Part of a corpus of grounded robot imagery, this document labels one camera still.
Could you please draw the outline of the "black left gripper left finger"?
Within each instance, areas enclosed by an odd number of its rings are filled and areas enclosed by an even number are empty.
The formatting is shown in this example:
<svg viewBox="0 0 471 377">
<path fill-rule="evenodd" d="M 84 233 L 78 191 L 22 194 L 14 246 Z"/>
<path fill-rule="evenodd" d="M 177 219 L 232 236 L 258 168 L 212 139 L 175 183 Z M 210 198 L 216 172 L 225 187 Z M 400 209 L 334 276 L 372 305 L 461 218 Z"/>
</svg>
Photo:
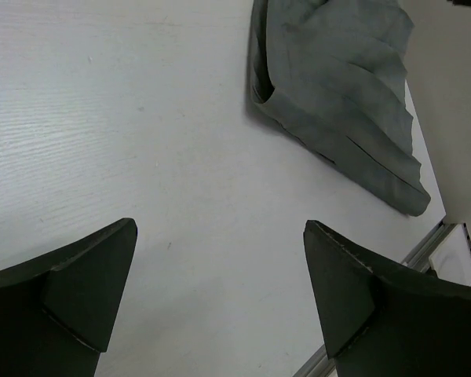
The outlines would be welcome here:
<svg viewBox="0 0 471 377">
<path fill-rule="evenodd" d="M 0 271 L 0 376 L 93 376 L 137 243 L 122 218 Z"/>
</svg>

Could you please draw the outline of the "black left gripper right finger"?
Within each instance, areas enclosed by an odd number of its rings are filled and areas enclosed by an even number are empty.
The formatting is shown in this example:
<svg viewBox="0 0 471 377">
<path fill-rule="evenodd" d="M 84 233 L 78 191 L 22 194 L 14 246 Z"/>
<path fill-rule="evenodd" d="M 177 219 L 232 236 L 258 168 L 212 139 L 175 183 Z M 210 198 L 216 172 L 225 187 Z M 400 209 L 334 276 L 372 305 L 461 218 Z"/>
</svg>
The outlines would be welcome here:
<svg viewBox="0 0 471 377">
<path fill-rule="evenodd" d="M 471 287 L 410 269 L 308 221 L 304 246 L 340 376 L 471 376 Z"/>
</svg>

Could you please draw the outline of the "grey pleated skirt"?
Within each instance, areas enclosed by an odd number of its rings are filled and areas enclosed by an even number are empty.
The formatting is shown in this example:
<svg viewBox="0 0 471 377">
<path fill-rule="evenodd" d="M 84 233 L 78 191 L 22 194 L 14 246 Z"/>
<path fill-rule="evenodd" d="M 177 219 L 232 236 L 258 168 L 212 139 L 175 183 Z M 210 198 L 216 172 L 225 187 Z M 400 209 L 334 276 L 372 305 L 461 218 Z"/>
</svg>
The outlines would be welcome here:
<svg viewBox="0 0 471 377">
<path fill-rule="evenodd" d="M 398 210 L 429 205 L 414 157 L 398 1 L 256 1 L 248 97 L 309 151 Z"/>
</svg>

